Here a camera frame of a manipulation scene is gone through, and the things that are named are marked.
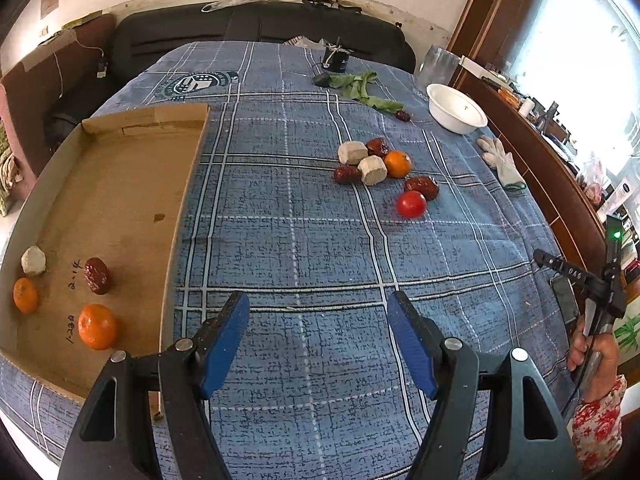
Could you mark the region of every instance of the cardboard tray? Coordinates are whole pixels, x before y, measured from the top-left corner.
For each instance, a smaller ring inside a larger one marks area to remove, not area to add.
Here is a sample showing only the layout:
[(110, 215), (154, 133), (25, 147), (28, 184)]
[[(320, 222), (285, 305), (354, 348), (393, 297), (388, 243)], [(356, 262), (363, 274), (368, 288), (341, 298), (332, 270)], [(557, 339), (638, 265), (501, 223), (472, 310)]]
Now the cardboard tray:
[[(134, 356), (172, 342), (173, 250), (206, 104), (147, 107), (91, 118), (60, 146), (27, 198), (0, 267), (0, 353), (54, 391), (82, 401), (113, 350), (78, 337), (89, 303), (118, 318), (114, 348)], [(15, 307), (20, 258), (31, 245), (47, 257), (34, 278), (40, 306)], [(110, 268), (113, 286), (98, 296), (82, 270), (92, 256)]]

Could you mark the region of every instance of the tablecloth logo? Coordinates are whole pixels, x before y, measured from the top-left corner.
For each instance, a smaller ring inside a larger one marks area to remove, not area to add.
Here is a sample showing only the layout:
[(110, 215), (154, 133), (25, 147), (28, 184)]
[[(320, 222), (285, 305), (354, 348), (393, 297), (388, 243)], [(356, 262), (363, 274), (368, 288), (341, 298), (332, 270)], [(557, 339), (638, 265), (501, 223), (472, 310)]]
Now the tablecloth logo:
[(168, 82), (160, 91), (160, 97), (181, 101), (184, 96), (215, 86), (227, 86), (238, 79), (238, 72), (193, 72)]

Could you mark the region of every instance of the white plastic bowl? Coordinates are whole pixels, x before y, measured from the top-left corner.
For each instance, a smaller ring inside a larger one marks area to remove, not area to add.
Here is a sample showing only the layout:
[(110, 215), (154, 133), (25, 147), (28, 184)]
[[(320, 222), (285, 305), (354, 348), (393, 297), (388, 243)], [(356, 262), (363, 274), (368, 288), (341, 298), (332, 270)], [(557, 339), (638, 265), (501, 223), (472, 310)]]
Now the white plastic bowl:
[(469, 96), (440, 84), (427, 86), (429, 111), (438, 124), (459, 135), (487, 125), (486, 114)]

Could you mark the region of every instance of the silver screw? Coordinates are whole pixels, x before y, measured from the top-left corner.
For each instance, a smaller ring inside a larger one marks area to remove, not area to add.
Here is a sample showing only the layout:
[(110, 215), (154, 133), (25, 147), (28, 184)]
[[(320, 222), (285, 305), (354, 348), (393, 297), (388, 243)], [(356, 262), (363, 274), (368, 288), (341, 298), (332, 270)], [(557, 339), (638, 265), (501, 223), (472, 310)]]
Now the silver screw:
[(127, 353), (124, 350), (116, 350), (110, 357), (112, 363), (121, 363), (126, 358)]
[(449, 350), (460, 350), (462, 348), (462, 341), (457, 337), (447, 337), (444, 340), (444, 346)]
[(182, 339), (178, 339), (175, 342), (175, 349), (178, 352), (186, 352), (187, 350), (191, 350), (193, 348), (193, 340), (188, 337), (183, 337)]
[(511, 356), (516, 359), (516, 361), (524, 362), (529, 359), (529, 354), (527, 354), (527, 351), (524, 348), (514, 348), (511, 350)]

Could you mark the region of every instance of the cherry tomato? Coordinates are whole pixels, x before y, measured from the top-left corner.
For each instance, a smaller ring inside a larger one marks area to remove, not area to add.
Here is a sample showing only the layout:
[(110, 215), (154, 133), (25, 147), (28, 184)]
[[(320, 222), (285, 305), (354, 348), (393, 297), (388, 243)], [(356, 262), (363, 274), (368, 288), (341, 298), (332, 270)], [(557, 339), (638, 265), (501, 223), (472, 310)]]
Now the cherry tomato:
[(396, 211), (405, 218), (418, 218), (427, 210), (427, 201), (419, 191), (405, 191), (398, 197)]

